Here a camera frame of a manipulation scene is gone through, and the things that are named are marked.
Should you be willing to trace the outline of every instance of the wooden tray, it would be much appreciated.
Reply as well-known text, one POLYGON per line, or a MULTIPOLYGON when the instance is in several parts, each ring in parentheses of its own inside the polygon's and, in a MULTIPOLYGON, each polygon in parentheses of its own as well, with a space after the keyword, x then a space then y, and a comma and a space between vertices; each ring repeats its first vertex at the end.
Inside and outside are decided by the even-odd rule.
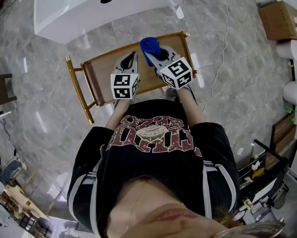
MULTIPOLYGON (((170 46, 179 55, 181 55, 181 57, 185 57, 190 66, 193 68, 187 42, 185 40, 185 35, 183 32, 160 36, 157 37, 157 39, 159 40, 161 45, 170 46)), ((89 111, 91 107, 93 107, 94 105, 103 106, 115 101, 112 96, 110 84, 111 73, 114 70, 115 62, 123 55, 133 51, 136 51, 138 53, 138 73, 140 74, 141 80, 136 94, 145 93, 166 86, 166 84, 156 76, 154 67, 148 66, 143 52, 140 48, 139 42, 121 47, 119 49, 90 59, 82 63, 81 68, 73 68, 70 57, 66 56, 66 62, 71 79, 79 96, 80 102, 91 124, 94 122, 89 111), (94 102, 90 105, 87 105, 85 102, 85 98, 75 76, 76 71, 84 71, 85 73, 86 81, 94 100, 94 102)))

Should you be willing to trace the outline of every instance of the blue object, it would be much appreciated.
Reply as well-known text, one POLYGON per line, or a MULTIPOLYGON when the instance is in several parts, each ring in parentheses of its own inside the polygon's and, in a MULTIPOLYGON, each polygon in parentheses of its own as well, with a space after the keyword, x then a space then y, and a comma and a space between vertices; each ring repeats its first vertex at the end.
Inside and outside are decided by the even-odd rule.
POLYGON ((159 41, 157 40, 157 38, 147 37, 141 40, 139 45, 146 58, 148 66, 153 67, 154 65, 150 62, 145 52, 160 56, 162 53, 159 47, 159 41))

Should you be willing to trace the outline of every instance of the gray marble tile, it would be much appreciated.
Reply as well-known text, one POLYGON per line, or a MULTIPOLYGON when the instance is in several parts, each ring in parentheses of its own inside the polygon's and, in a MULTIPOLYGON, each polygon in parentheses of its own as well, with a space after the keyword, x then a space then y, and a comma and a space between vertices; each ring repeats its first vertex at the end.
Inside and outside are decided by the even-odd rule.
MULTIPOLYGON (((5 0, 2 10, 13 1, 5 0)), ((6 10, 0 17, 0 74, 13 74, 12 90, 18 99, 0 110, 11 111, 4 117, 6 128, 17 156, 28 166, 19 182, 38 172, 26 192, 39 207, 47 209, 52 202, 46 193, 61 174, 71 171, 81 142, 92 127, 64 57, 70 55, 73 66, 78 67, 92 57, 145 37, 189 32, 189 50, 197 54, 205 81, 202 89, 197 82, 191 87, 203 109, 222 62, 227 1, 230 17, 225 63, 205 114, 209 121, 225 128, 233 152, 244 148, 241 156, 235 156, 242 163, 253 139, 269 144, 271 125, 284 115, 282 88, 291 79, 288 62, 277 56, 276 44, 266 39, 254 0, 184 0, 183 19, 176 17, 177 7, 145 11, 103 25, 67 45, 34 35, 34 0, 16 2, 6 10)), ((78 80, 90 102, 82 74, 78 80)), ((136 96, 134 102, 162 96, 161 90, 155 90, 136 96)), ((111 112, 110 105, 91 109, 94 125, 104 126, 111 112)), ((0 125, 2 162, 6 163, 12 154, 13 146, 0 125)))

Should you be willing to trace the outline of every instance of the cardboard box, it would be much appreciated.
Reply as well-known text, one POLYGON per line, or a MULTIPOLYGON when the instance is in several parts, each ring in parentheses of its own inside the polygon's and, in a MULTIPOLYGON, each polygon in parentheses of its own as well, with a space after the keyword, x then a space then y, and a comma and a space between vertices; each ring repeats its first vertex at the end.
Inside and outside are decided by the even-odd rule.
POLYGON ((260 8, 258 13, 262 19, 267 39, 297 40, 297 10, 284 1, 274 2, 260 8))

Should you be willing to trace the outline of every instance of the eyeglasses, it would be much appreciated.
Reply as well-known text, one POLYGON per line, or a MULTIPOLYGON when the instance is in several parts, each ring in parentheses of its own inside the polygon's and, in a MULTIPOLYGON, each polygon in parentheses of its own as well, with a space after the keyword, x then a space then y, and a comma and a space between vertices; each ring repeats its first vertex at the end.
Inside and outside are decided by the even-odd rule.
POLYGON ((255 223, 219 232, 214 238, 273 238, 285 228, 284 219, 278 222, 255 223))

